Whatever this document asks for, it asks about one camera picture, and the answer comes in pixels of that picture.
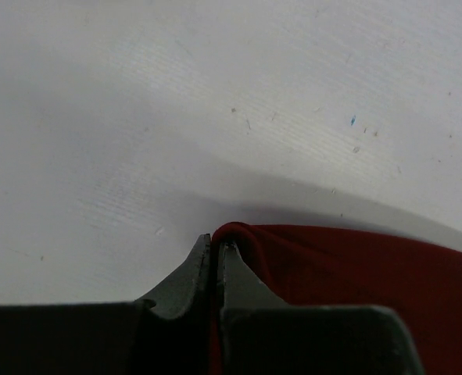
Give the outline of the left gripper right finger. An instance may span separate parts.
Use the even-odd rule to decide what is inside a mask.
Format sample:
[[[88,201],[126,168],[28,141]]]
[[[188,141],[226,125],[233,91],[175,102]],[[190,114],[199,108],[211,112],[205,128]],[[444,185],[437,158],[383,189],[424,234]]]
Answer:
[[[224,311],[283,309],[279,298],[243,260],[235,242],[220,243],[217,266],[217,300]]]

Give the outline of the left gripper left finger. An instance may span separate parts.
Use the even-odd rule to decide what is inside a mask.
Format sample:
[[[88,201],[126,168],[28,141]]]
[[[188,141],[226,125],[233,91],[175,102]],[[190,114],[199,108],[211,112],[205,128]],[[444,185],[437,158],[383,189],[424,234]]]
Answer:
[[[205,312],[211,273],[210,235],[202,234],[185,261],[137,302],[163,320]]]

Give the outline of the dark maroon t shirt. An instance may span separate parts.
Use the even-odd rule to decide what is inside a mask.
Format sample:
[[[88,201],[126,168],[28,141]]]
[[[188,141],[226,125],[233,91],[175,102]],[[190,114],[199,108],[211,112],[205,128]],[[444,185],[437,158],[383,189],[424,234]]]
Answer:
[[[383,305],[410,329],[429,374],[462,374],[462,252],[423,241],[341,228],[220,227],[276,295],[293,305]]]

